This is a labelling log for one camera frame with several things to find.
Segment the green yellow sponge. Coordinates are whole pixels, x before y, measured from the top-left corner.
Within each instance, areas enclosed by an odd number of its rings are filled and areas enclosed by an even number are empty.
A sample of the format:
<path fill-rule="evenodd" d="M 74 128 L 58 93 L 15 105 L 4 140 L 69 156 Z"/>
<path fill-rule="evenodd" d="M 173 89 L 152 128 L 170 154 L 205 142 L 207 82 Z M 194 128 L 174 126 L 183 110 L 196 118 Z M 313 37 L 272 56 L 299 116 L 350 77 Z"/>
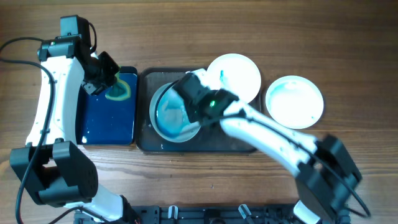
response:
<path fill-rule="evenodd" d="M 106 99 L 111 101 L 124 101 L 131 97 L 131 88 L 127 82 L 120 79 L 120 73 L 115 75 L 117 82 L 105 94 Z"/>

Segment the white plate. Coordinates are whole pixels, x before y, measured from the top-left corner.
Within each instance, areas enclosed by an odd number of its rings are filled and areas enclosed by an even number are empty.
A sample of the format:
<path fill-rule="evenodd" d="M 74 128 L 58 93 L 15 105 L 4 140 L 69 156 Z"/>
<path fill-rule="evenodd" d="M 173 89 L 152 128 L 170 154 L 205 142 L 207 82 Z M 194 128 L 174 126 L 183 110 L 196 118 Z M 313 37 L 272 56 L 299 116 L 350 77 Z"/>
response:
<path fill-rule="evenodd" d="M 224 54 L 212 61 L 207 74 L 213 78 L 212 88 L 225 89 L 250 103 L 261 88 L 261 73 L 257 65 L 241 54 Z"/>
<path fill-rule="evenodd" d="M 168 89 L 161 97 L 158 107 L 157 100 L 161 93 L 170 85 L 162 85 L 153 95 L 149 116 L 155 131 L 170 142 L 185 142 L 193 138 L 200 130 L 199 122 L 189 122 L 182 98 L 172 89 Z"/>
<path fill-rule="evenodd" d="M 310 80 L 289 75 L 271 83 L 265 93 L 265 106 L 279 124 L 291 129 L 305 129 L 321 118 L 324 100 Z"/>

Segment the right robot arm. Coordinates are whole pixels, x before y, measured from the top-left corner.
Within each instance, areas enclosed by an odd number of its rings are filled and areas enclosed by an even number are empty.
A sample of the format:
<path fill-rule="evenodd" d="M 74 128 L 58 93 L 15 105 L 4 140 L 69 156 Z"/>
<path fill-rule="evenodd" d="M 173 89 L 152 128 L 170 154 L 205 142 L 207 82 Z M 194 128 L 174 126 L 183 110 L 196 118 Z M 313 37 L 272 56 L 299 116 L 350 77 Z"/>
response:
<path fill-rule="evenodd" d="M 200 126 L 218 123 L 228 136 L 244 141 L 279 162 L 295 179 L 299 196 L 295 212 L 303 222 L 309 216 L 336 222 L 354 197 L 362 175 L 343 142 L 332 135 L 318 140 L 271 120 L 228 90 L 212 90 L 197 71 L 173 82 L 190 122 Z"/>

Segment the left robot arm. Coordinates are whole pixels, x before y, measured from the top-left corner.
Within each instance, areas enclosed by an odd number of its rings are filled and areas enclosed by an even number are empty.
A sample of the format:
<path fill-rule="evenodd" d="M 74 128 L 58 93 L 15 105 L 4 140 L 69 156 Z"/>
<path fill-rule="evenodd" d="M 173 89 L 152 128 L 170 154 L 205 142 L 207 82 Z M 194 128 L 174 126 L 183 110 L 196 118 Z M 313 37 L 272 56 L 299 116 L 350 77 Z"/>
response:
<path fill-rule="evenodd" d="M 83 17 L 63 16 L 60 35 L 43 40 L 36 66 L 42 83 L 34 125 L 25 146 L 13 149 L 10 165 L 20 179 L 18 195 L 27 192 L 37 205 L 75 210 L 100 223 L 139 223 L 140 216 L 122 195 L 98 181 L 94 163 L 78 148 L 78 95 L 105 90 L 130 95 L 120 68 L 106 52 L 96 54 L 96 32 Z"/>

